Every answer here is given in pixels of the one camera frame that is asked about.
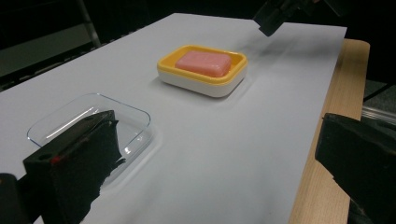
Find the soap dish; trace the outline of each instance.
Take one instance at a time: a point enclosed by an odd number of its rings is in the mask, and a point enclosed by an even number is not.
[[[176,68],[176,62],[192,50],[229,55],[231,57],[230,70],[222,77],[209,77]],[[222,97],[230,94],[246,76],[247,67],[248,59],[243,53],[199,45],[182,46],[157,62],[158,75],[161,81],[211,97]]]
[[[113,110],[118,120],[117,137],[121,160],[124,163],[114,169],[102,186],[112,182],[143,151],[152,139],[149,113],[113,100],[100,93],[89,93],[52,112],[36,122],[27,132],[27,138],[43,147],[63,131],[90,115]]]

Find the cable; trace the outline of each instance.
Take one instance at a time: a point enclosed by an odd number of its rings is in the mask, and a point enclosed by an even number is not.
[[[366,102],[366,101],[370,100],[371,98],[377,96],[379,93],[381,93],[381,92],[383,92],[383,91],[389,89],[389,88],[390,88],[391,86],[393,86],[393,85],[394,85],[394,84],[389,83],[389,84],[387,84],[387,85],[381,87],[381,88],[378,89],[377,91],[375,91],[375,92],[371,93],[370,95],[364,97],[364,98],[363,98],[363,102]]]

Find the dark background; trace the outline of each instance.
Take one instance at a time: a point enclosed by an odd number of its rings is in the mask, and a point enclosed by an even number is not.
[[[127,35],[174,12],[252,19],[265,0],[84,0],[102,43]],[[371,45],[367,78],[396,83],[396,20],[390,1],[360,0],[344,17],[324,2],[312,15],[296,11],[289,22],[346,26],[346,38]],[[76,0],[1,0],[0,50],[84,22]]]

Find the white table surface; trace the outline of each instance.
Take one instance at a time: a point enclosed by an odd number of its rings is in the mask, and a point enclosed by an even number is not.
[[[287,223],[346,28],[258,28],[173,14],[1,92],[0,172],[21,178],[29,127],[100,92],[149,112],[155,136],[83,223]],[[246,54],[246,78],[220,99],[162,83],[156,63],[185,44]]]

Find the soap bar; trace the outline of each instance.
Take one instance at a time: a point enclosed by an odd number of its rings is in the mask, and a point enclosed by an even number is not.
[[[231,67],[231,57],[225,53],[190,50],[175,64],[176,68],[209,77],[222,77]]]

